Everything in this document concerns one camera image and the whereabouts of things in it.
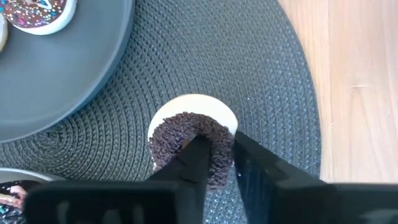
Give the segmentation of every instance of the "tray rim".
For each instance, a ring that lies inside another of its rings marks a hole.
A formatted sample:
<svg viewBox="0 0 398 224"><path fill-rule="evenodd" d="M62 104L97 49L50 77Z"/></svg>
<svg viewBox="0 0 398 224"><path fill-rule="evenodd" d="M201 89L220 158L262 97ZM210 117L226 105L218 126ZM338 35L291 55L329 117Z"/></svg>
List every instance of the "tray rim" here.
<svg viewBox="0 0 398 224"><path fill-rule="evenodd" d="M124 31L124 35L120 36L121 38L119 38L115 48L117 50L115 50L110 56L108 63L104 66L103 72L100 73L100 75L94 81L94 84L87 88L83 97L80 100L78 100L77 103L75 103L68 111L66 111L64 114L59 116L59 118L55 119L54 121L49 122L49 124L35 131L31 131L27 134L23 134L15 138L0 139L0 144L26 138L54 126L55 124L59 123L61 120L67 118L71 114L76 113L77 111L82 109L82 107L87 105L87 103L89 103L94 98L94 96L96 96L96 94L105 86L109 78L111 78L112 74L115 72L116 67L119 65L120 60L124 52L126 51L127 42L132 32L132 23L134 20L136 0L125 0L125 1L128 4L128 7L125 7L126 10L125 14L127 19L122 23L121 26L121 30Z"/></svg>

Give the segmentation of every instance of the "round gray tray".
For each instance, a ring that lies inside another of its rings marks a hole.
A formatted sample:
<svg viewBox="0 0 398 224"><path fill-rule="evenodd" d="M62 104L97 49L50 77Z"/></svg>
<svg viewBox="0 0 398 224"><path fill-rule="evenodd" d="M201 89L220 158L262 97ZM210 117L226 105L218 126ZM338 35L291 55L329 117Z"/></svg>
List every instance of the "round gray tray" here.
<svg viewBox="0 0 398 224"><path fill-rule="evenodd" d="M124 52L134 0L84 0L71 23L48 36L10 26L0 53L0 142L43 130L90 100Z"/></svg>

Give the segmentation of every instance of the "glazed donut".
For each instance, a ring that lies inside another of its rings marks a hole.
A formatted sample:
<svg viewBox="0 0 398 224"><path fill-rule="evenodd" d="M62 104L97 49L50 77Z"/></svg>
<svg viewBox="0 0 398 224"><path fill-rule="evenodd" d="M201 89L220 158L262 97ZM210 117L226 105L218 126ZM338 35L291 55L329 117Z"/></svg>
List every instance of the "glazed donut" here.
<svg viewBox="0 0 398 224"><path fill-rule="evenodd" d="M0 12L16 28L35 35L63 29L76 11L76 0L0 0Z"/></svg>

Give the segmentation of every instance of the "woven placemat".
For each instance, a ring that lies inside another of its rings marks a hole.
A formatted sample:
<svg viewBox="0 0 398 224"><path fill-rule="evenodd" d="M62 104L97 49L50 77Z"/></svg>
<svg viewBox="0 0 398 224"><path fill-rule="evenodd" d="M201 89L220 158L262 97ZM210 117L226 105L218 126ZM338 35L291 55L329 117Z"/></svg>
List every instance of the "woven placemat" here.
<svg viewBox="0 0 398 224"><path fill-rule="evenodd" d="M69 179L144 180L152 172L150 119L186 93L225 102L240 131L318 175L315 92L276 0L137 0L126 53L100 94L56 126L0 145L0 165ZM245 222L233 172L225 189L208 196L206 222Z"/></svg>

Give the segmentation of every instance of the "wooden surface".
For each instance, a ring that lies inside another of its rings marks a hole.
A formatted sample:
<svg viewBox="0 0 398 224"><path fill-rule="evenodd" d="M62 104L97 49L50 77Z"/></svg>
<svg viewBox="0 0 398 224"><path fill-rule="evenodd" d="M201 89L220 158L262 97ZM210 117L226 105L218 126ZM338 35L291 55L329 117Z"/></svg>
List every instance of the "wooden surface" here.
<svg viewBox="0 0 398 224"><path fill-rule="evenodd" d="M323 180L398 182L398 1L280 0L311 69Z"/></svg>

